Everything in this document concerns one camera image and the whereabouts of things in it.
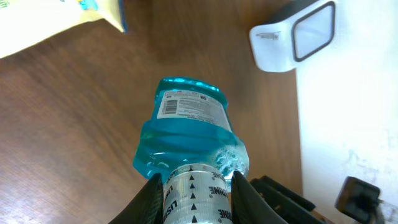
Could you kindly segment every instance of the blue bottle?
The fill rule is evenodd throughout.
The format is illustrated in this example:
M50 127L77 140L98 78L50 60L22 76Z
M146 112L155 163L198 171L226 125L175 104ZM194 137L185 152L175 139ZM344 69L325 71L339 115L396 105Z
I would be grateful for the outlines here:
M228 101L217 87L190 78L164 78L156 90L155 110L144 123L134 167L145 178L170 173L184 164L213 166L231 187L233 171L246 175L249 158L233 133Z

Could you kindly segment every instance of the white wall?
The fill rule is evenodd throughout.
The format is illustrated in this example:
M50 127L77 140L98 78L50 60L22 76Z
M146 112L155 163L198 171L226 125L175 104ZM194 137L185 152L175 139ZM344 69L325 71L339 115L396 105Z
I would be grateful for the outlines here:
M398 1L341 0L332 44L297 69L304 196L335 223L347 175L398 205Z

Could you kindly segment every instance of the blue edge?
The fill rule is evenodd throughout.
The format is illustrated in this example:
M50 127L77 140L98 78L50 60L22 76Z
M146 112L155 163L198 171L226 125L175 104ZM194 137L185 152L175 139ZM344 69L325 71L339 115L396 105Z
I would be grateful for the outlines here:
M120 18L122 21L122 27L124 29L124 33L127 34L128 32L128 27L127 27L127 22L126 22L126 17L124 16L124 0L119 0L119 10L120 10Z

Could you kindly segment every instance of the wooden table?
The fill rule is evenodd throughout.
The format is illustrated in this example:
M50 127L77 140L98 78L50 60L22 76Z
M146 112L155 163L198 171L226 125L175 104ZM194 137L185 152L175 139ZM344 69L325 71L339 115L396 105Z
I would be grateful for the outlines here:
M260 71L248 41L285 3L128 1L128 35L92 22L0 60L0 222L112 220L146 182L132 159L168 76L223 90L248 179L301 194L295 72Z

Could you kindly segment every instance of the white device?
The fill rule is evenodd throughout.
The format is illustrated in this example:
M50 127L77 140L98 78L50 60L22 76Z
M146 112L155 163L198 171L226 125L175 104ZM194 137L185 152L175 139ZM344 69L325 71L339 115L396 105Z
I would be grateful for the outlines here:
M330 0L296 0L267 24L250 30L257 66L266 72L286 72L326 47L335 34L336 4Z

